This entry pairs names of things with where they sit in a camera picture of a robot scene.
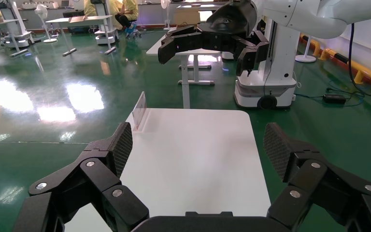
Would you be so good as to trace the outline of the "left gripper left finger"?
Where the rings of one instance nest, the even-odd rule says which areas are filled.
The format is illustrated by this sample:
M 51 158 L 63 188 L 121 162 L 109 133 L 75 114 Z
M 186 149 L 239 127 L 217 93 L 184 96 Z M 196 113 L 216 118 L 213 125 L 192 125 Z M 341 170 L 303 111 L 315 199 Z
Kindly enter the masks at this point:
M 131 126 L 90 142 L 71 164 L 29 188 L 31 232 L 62 232 L 80 208 L 91 204 L 114 232 L 130 232 L 149 218 L 148 208 L 120 179 L 133 147 Z

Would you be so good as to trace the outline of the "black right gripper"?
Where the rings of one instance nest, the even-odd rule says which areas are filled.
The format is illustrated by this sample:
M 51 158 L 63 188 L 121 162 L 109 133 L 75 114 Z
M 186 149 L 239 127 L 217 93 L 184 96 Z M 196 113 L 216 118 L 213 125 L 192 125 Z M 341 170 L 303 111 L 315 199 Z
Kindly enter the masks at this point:
M 218 8 L 205 23 L 180 27 L 166 33 L 158 48 L 160 64 L 166 64 L 177 53 L 206 49 L 235 51 L 236 75 L 248 74 L 257 63 L 268 57 L 269 41 L 255 30 L 258 6 L 251 0 L 230 0 Z

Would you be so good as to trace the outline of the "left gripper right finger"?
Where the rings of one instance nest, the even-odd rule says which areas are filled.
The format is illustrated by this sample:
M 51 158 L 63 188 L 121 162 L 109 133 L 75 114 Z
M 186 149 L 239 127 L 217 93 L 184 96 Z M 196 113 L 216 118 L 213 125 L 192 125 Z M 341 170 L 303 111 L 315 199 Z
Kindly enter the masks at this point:
M 265 152 L 287 187 L 267 217 L 296 230 L 313 205 L 347 230 L 371 230 L 371 182 L 327 161 L 312 144 L 286 135 L 276 123 L 266 125 Z

